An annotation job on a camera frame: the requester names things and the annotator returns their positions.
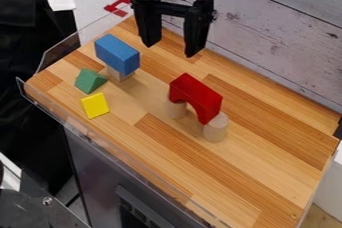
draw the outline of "red arch block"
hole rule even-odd
[[[171,82],[169,98],[173,103],[191,104],[203,125],[219,114],[223,100],[221,95],[187,73]]]

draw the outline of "green block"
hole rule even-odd
[[[82,69],[78,75],[75,87],[79,88],[86,94],[90,94],[104,83],[107,82],[107,78],[89,69]]]

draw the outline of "yellow block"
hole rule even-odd
[[[103,93],[81,99],[83,108],[89,119],[96,118],[109,112],[107,100]]]

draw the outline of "wooden tabletop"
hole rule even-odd
[[[209,50],[187,59],[183,39],[167,30],[150,49],[132,18],[109,33],[142,57],[129,80],[95,91],[105,94],[109,114],[88,120],[80,104],[86,95],[73,86],[82,68],[107,75],[93,43],[32,77],[26,92],[53,108],[34,87],[112,144],[98,140],[102,147],[129,154],[141,165],[126,160],[128,165],[217,227],[222,223],[198,206],[232,227],[296,227],[335,152],[339,114]],[[224,97],[231,119],[225,141],[204,140],[193,110],[179,121],[168,118],[168,84],[184,72]]]

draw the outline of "blue block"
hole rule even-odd
[[[96,55],[124,75],[140,67],[140,53],[111,34],[95,41]]]

